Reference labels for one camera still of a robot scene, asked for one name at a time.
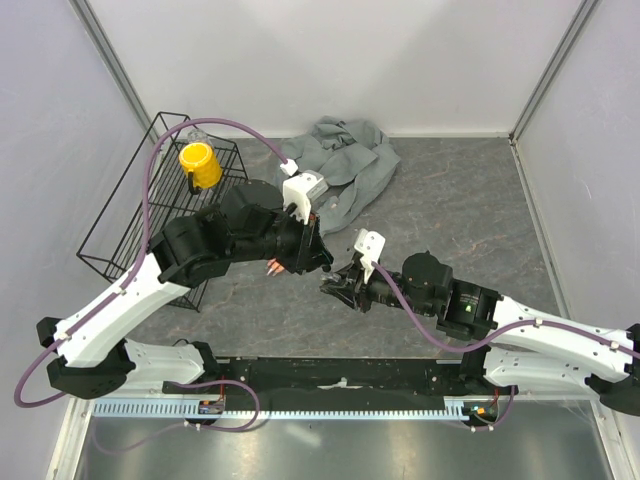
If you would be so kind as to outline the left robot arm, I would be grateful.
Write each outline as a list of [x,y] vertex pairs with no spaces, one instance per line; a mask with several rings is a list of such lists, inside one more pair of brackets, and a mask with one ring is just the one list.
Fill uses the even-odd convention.
[[50,385],[82,399],[123,386],[211,392],[221,373],[208,344],[147,345],[129,333],[162,306],[224,276],[234,263],[269,260],[294,274],[328,271],[333,257],[312,210],[327,188],[311,173],[282,187],[252,180],[232,187],[218,203],[172,219],[134,266],[84,309],[38,323],[42,346],[58,355],[47,366]]

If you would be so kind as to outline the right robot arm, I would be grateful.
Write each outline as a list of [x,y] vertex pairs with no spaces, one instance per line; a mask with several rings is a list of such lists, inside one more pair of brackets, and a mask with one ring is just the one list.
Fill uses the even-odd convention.
[[399,272],[355,255],[320,290],[362,313],[373,304],[404,310],[430,343],[462,354],[457,377],[469,393],[591,391],[613,411],[639,413],[638,325],[611,329],[536,310],[456,279],[430,252],[409,256]]

